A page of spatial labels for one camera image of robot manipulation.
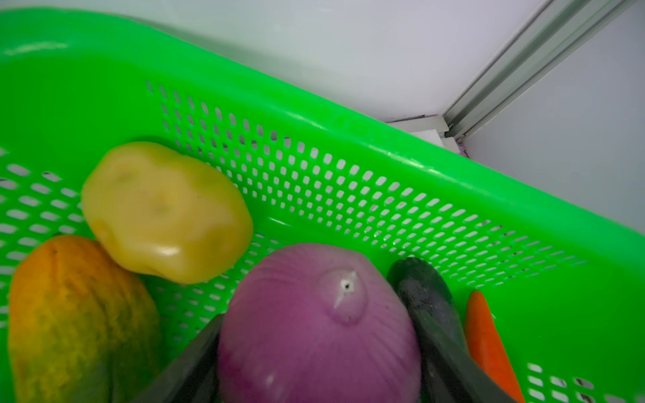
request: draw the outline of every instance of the white wall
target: white wall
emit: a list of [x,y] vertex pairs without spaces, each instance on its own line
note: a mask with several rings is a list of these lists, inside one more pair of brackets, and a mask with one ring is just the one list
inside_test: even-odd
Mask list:
[[444,112],[544,1],[0,0],[0,8],[84,8],[170,25],[230,59],[391,121]]
[[645,0],[465,144],[484,165],[645,233]]

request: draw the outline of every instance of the green plastic basket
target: green plastic basket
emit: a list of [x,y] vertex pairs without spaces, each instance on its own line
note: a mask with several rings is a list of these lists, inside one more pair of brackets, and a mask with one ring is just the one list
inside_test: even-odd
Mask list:
[[[167,359],[264,256],[323,242],[385,274],[431,262],[463,313],[488,299],[528,402],[645,402],[645,239],[356,112],[120,17],[0,14],[0,344],[11,274],[55,233],[92,236],[83,181],[150,140],[221,170],[256,234],[213,281],[145,277]],[[11,402],[6,349],[0,401]]]

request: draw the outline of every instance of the orange carrot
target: orange carrot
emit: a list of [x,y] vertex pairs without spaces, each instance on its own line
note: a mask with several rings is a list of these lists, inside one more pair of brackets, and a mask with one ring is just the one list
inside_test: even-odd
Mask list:
[[470,357],[500,388],[519,403],[524,403],[520,385],[493,323],[488,303],[479,291],[473,291],[468,299],[464,333]]

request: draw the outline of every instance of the yellow object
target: yellow object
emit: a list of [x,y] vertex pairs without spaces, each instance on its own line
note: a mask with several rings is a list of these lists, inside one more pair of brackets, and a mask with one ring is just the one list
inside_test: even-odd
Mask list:
[[34,249],[14,273],[9,310],[18,403],[125,403],[161,370],[154,301],[89,238]]
[[118,264],[182,284],[220,275],[253,235],[244,199],[226,176],[154,143],[109,151],[82,199],[90,228]]

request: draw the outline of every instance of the purple onion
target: purple onion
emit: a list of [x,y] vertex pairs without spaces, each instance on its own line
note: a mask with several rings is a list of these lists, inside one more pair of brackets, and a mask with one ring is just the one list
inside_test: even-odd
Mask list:
[[240,283],[219,341],[226,403],[412,403],[421,354],[408,313],[362,254],[287,246]]

